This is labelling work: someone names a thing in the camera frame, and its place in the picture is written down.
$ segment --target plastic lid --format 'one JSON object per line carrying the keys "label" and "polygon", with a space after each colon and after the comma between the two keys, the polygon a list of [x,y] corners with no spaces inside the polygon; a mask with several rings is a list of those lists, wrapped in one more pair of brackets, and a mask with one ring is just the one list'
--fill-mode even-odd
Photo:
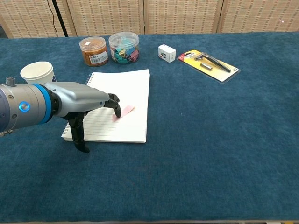
{"label": "plastic lid", "polygon": [[45,77],[52,71],[53,67],[50,62],[34,62],[25,66],[20,74],[24,79],[32,80]]}
{"label": "plastic lid", "polygon": [[139,43],[138,35],[132,32],[120,32],[109,37],[109,45],[128,49]]}
{"label": "plastic lid", "polygon": [[106,46],[106,41],[103,37],[92,36],[81,40],[79,45],[81,50],[99,50]]}

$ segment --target spiral notebook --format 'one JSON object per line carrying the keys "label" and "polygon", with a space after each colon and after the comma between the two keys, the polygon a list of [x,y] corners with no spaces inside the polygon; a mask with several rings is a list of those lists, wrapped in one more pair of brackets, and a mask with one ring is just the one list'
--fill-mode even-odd
{"label": "spiral notebook", "polygon": [[[116,94],[122,110],[128,105],[133,105],[134,109],[116,121],[113,121],[113,109],[102,107],[90,111],[83,120],[85,141],[146,142],[149,70],[94,72],[86,84],[100,91]],[[61,137],[66,141],[72,140],[69,124]]]}

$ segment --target woven screen panel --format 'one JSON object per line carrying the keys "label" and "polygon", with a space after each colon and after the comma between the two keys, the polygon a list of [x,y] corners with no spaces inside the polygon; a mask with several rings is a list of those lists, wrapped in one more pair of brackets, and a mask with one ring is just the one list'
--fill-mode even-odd
{"label": "woven screen panel", "polygon": [[[56,0],[56,2],[58,5],[58,8],[59,8],[62,20],[64,21],[64,26],[65,26],[68,36],[77,36],[76,30],[75,30],[75,27],[74,27],[74,24],[73,24],[73,21],[71,18],[70,9],[68,8],[67,0]],[[56,21],[55,26],[56,27],[61,26],[59,23],[59,20]]]}
{"label": "woven screen panel", "polygon": [[144,0],[147,34],[215,33],[223,0]]}
{"label": "woven screen panel", "polygon": [[[65,19],[65,12],[60,4],[62,17]],[[58,17],[56,15],[52,1],[49,5],[54,14],[54,24],[58,36],[64,36]],[[53,25],[53,15],[49,9],[47,0],[1,0],[0,1],[1,23],[9,38],[36,38],[36,37],[56,37]],[[71,36],[71,30],[67,21],[66,29]]]}
{"label": "woven screen panel", "polygon": [[299,0],[224,0],[218,32],[299,31]]}
{"label": "woven screen panel", "polygon": [[68,0],[78,36],[144,34],[142,0]]}

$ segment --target white paper cup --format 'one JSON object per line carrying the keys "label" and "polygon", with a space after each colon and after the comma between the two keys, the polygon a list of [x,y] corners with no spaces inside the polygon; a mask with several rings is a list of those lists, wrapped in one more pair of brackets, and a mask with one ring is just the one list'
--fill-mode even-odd
{"label": "white paper cup", "polygon": [[21,70],[21,76],[29,84],[56,82],[53,66],[50,62],[34,62]]}

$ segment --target small white box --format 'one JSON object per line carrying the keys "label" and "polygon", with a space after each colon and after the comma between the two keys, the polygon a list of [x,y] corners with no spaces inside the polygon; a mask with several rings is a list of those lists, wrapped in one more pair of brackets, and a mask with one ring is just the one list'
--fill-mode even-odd
{"label": "small white box", "polygon": [[173,62],[176,59],[176,50],[162,44],[158,47],[158,56],[167,62]]}

